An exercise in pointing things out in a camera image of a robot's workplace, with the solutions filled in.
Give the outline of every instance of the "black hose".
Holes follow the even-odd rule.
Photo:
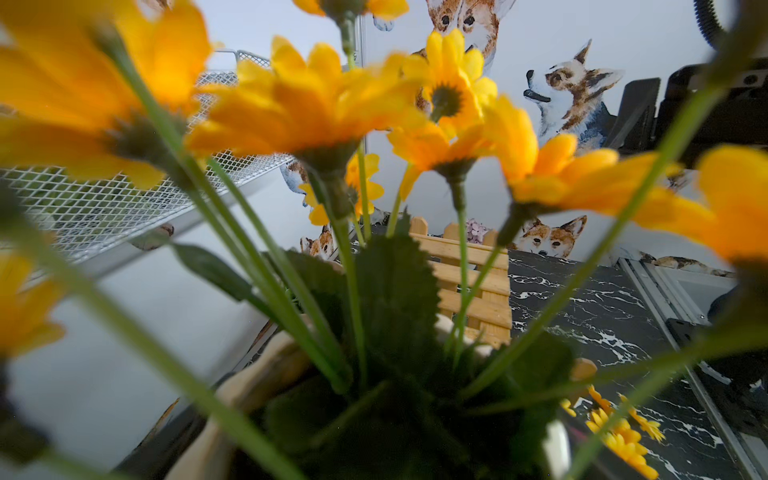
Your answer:
[[[717,21],[713,0],[694,0],[694,9],[696,23],[699,24],[699,31],[704,36],[704,40],[717,50],[717,41],[723,36],[725,30]]]

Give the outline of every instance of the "flower bouquet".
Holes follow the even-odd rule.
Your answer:
[[[130,312],[51,248],[3,184],[0,236],[13,250],[0,257],[0,365],[64,334],[47,312],[67,292],[82,298],[114,335],[208,416],[211,428],[250,459],[254,475],[580,478],[607,445],[637,472],[655,478],[642,458],[639,434],[627,429],[625,417],[631,415],[651,435],[658,425],[638,420],[634,406],[700,359],[768,346],[768,250],[740,238],[744,228],[751,229],[747,236],[766,233],[768,155],[728,146],[705,154],[698,168],[706,203],[657,186],[661,175],[677,169],[675,161],[708,111],[766,37],[768,5],[741,2],[736,26],[658,150],[620,161],[610,150],[575,157],[571,135],[539,148],[527,114],[482,76],[482,55],[465,50],[459,31],[430,35],[425,57],[393,53],[381,65],[354,68],[357,17],[372,12],[394,18],[407,11],[405,0],[294,2],[339,26],[348,71],[328,45],[318,44],[305,59],[276,37],[271,69],[243,62],[236,87],[197,90],[195,81],[212,48],[204,19],[189,0],[178,0],[153,19],[131,0],[0,6],[0,22],[13,40],[0,50],[5,67],[0,103],[17,111],[0,119],[0,166],[56,164],[83,181],[121,172],[139,188],[152,188],[168,176],[237,265],[200,247],[172,243],[170,248],[192,272],[282,327],[282,343],[274,347],[279,361],[257,363],[255,372],[290,374],[269,385],[249,384],[246,390],[258,400],[227,388],[214,395]],[[187,132],[194,95],[201,92],[217,100],[207,119]],[[417,95],[429,103],[427,113],[415,107]],[[394,153],[409,164],[386,235],[375,236],[371,199],[382,192],[369,182],[367,170],[376,168],[378,159],[366,157],[361,145],[374,130],[389,131]],[[302,188],[313,217],[333,227],[343,271],[279,248],[210,157],[224,148],[238,155],[287,153],[302,163],[310,180]],[[484,157],[502,167],[511,194],[509,215],[473,284],[467,238],[459,236],[461,308],[452,319],[438,321],[437,281],[427,254],[408,235],[408,215],[399,219],[400,204],[418,176],[433,170],[450,186],[458,225],[466,225],[465,177]],[[204,174],[207,168],[229,188],[266,251],[256,248],[227,209]],[[527,219],[569,209],[612,215],[615,222],[578,273],[509,346],[491,352],[482,338],[466,340],[467,309],[493,260]],[[360,217],[361,245],[353,255],[349,222],[357,224]],[[710,246],[737,267],[743,288],[722,320],[686,349],[574,381],[570,347],[546,328],[629,221]],[[734,222],[744,226],[740,232],[728,227]],[[33,263],[51,278],[25,288]],[[588,424],[594,435],[566,472],[555,472],[543,443],[548,424],[563,412],[562,400],[591,384],[637,374],[644,375],[637,389],[616,409],[601,404]],[[34,419],[22,418],[5,398],[11,381],[3,375],[0,454],[20,465],[43,461],[74,477],[116,476],[57,451]],[[246,409],[243,402],[250,403],[250,415],[234,408]],[[229,464],[222,465],[229,474]],[[197,475],[211,478],[203,468]]]

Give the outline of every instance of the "green leaf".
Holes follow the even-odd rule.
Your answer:
[[[345,406],[325,377],[317,375],[267,403],[264,427],[278,447],[297,455],[310,449],[312,438]]]
[[[395,237],[407,237],[411,230],[411,215],[408,213],[408,207],[403,209],[402,218],[395,225]]]
[[[347,292],[344,275],[325,260],[293,250],[286,250],[286,255],[312,292],[336,338],[341,338],[346,326],[344,305]]]
[[[238,302],[253,294],[253,288],[247,280],[208,250],[197,245],[180,243],[172,243],[172,245],[176,256],[186,268],[219,287],[221,291]]]
[[[375,235],[356,258],[366,346],[388,368],[423,379],[442,358],[437,280],[410,237]]]

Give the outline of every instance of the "flower center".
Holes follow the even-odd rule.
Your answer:
[[[442,117],[453,117],[462,109],[462,94],[448,85],[440,85],[432,92],[432,115],[437,123]]]

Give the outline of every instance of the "wooden slat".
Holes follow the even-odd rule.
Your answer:
[[[461,258],[461,252],[458,249],[458,242],[446,243],[445,239],[438,237],[427,237],[425,235],[411,235],[416,241],[419,242],[419,246],[422,250],[429,253],[433,257],[446,258],[455,260],[458,262]],[[485,265],[485,261],[490,256],[490,251],[475,248],[478,245],[470,245],[467,249],[467,261],[475,265]],[[509,257],[506,254],[500,254],[493,262],[495,269],[507,271],[509,264]]]
[[[445,282],[450,283],[461,283],[462,281],[462,269],[453,266],[453,265],[445,265],[444,263],[437,263],[430,261],[429,264],[432,266],[432,271],[434,272],[435,276],[438,280],[444,280]],[[477,277],[479,275],[479,272],[477,270],[470,270],[467,272],[467,279],[469,281],[469,285],[472,285],[475,283],[475,280],[477,280]],[[488,275],[485,278],[485,281],[482,283],[482,286],[480,287],[481,291],[489,291],[493,293],[500,293],[501,295],[509,296],[509,279],[504,276],[498,276],[498,275]]]
[[[458,312],[462,306],[462,296],[457,292],[440,290],[439,308]],[[499,328],[506,329],[506,335],[509,336],[509,329],[512,328],[512,312],[509,305],[499,305],[489,302],[482,298],[476,298],[469,304],[467,315],[479,319],[483,323],[489,323]]]

